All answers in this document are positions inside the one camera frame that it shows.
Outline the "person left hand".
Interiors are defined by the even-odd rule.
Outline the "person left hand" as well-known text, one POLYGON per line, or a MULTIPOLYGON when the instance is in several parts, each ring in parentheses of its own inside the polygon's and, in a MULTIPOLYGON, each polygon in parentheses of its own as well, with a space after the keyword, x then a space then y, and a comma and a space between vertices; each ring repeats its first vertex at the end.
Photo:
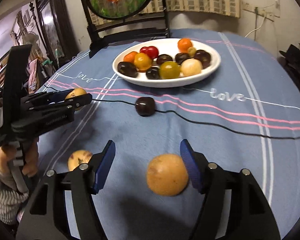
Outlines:
POLYGON ((17 156, 17 149, 9 144, 0 146, 0 174, 5 176, 10 174, 10 166, 13 164, 22 166, 22 174, 28 177, 34 176, 38 172, 38 141, 35 138, 29 149, 22 157, 17 156))

